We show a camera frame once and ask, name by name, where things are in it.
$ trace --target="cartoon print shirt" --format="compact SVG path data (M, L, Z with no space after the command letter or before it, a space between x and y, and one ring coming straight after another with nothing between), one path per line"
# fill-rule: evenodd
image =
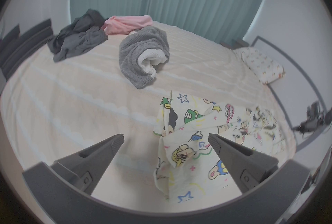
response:
M160 136L155 184L170 203L221 192L233 181L208 142L210 133L272 156L285 146L271 111L175 91L162 98L153 132Z

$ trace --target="bed sheet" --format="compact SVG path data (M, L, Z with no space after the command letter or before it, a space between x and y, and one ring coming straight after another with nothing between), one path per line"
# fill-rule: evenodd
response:
M279 165L295 154L296 143L282 110L233 51L191 32L154 22L166 31L170 59L157 67L157 77L136 89L121 73L119 44L125 35L90 52L54 63L47 45L21 64L1 95L1 116L11 146L27 169L80 151L112 135L125 142L92 196L113 205L149 212L191 211L241 195L232 179L222 194L199 202L170 204L155 187L159 136L153 126L162 97L179 90L213 101L271 109L284 135Z

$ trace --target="yellow star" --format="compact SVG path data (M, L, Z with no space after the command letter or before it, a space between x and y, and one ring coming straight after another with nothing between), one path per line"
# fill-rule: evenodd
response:
M213 106L212 110L216 110L217 112L220 112L221 108L219 106Z

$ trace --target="black cartoon hair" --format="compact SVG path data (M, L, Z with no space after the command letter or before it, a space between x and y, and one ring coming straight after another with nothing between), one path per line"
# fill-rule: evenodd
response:
M174 112L173 108L169 111L168 125L173 127L175 130L176 120L178 119L178 115Z

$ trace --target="gray towel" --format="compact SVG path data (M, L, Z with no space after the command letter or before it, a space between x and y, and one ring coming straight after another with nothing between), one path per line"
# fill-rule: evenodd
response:
M75 33L64 38L60 52L54 55L53 61L59 62L69 57L89 52L95 46L107 40L105 32L93 26L86 32Z
M167 59L169 46L166 32L156 27L147 26L139 32L127 36L120 43L119 64L121 72L137 88L142 89L153 78L138 65L139 56L147 49L161 49Z

